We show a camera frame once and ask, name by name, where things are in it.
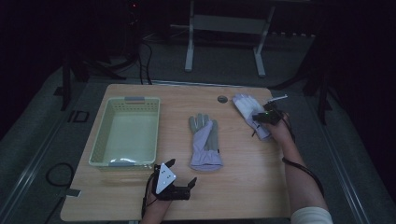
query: forearm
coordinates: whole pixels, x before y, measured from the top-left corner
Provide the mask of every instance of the forearm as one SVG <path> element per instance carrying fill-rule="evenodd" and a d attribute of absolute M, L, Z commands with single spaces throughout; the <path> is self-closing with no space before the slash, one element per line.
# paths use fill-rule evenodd
<path fill-rule="evenodd" d="M 280 146 L 286 159 L 306 167 L 297 146 L 292 141 L 280 143 Z M 312 176 L 288 164 L 285 164 L 285 176 L 288 185 L 291 213 L 294 213 L 300 208 L 310 206 L 328 210 L 327 204 Z"/>
<path fill-rule="evenodd" d="M 146 210 L 140 224 L 160 224 L 166 215 L 170 203 L 164 201 L 157 201 Z"/>

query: black device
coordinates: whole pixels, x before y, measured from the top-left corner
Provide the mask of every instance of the black device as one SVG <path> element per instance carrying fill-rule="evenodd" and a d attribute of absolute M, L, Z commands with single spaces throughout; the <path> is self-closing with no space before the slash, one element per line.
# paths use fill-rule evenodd
<path fill-rule="evenodd" d="M 142 217 L 145 215 L 146 207 L 150 206 L 156 200 L 174 201 L 174 200 L 188 200 L 190 198 L 191 189 L 195 186 L 197 177 L 195 177 L 187 187 L 177 187 L 173 183 L 176 175 L 169 169 L 175 164 L 175 159 L 162 163 L 161 165 L 154 165 L 154 172 L 148 178 L 146 185 L 146 193 L 142 204 Z M 157 198 L 154 202 L 147 204 L 149 183 L 152 180 L 151 193 Z"/>
<path fill-rule="evenodd" d="M 270 123 L 272 125 L 276 125 L 282 119 L 283 111 L 276 108 L 276 103 L 274 101 L 268 102 L 263 107 L 265 111 L 263 113 L 253 115 L 253 120 L 261 123 Z"/>

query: metal frame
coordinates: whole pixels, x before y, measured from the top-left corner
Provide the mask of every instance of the metal frame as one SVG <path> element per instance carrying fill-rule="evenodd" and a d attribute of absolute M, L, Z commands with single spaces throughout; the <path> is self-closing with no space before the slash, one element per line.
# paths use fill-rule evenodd
<path fill-rule="evenodd" d="M 260 43 L 253 48 L 259 77 L 265 77 L 264 65 L 262 62 L 262 48 L 265 38 L 268 35 L 271 20 L 275 12 L 274 6 L 271 7 L 266 20 L 255 20 L 246 18 L 218 17 L 194 14 L 194 0 L 190 2 L 190 26 L 189 26 L 189 45 L 187 46 L 186 64 L 184 70 L 192 71 L 192 61 L 194 57 L 194 30 L 209 30 L 220 32 L 235 32 L 243 34 L 260 35 Z"/>

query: work glove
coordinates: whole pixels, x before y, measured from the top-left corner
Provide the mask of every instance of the work glove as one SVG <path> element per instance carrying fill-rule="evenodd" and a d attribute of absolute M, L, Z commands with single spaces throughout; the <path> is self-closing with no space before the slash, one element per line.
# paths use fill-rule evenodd
<path fill-rule="evenodd" d="M 233 97 L 233 103 L 245 119 L 245 122 L 254 130 L 254 133 L 259 136 L 260 140 L 266 140 L 270 132 L 258 121 L 253 120 L 253 115 L 264 112 L 264 108 L 259 102 L 251 95 L 238 93 Z"/>
<path fill-rule="evenodd" d="M 219 154 L 218 122 L 208 115 L 189 118 L 192 138 L 190 167 L 197 171 L 215 171 L 221 168 Z"/>

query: small metal disc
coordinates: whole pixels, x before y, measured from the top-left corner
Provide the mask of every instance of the small metal disc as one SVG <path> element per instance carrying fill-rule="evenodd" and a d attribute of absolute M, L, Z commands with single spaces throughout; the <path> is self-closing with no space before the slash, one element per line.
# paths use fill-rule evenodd
<path fill-rule="evenodd" d="M 221 95 L 218 97 L 218 101 L 222 104 L 225 104 L 228 102 L 228 98 L 226 96 Z"/>

